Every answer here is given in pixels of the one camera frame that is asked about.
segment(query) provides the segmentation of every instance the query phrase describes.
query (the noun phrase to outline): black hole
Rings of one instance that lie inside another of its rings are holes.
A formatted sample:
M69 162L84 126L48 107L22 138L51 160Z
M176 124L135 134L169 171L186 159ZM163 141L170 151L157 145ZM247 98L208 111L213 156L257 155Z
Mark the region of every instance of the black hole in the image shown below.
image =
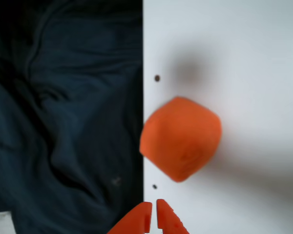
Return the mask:
M159 75L156 75L154 79L155 79L156 82L159 82L161 78L160 78Z

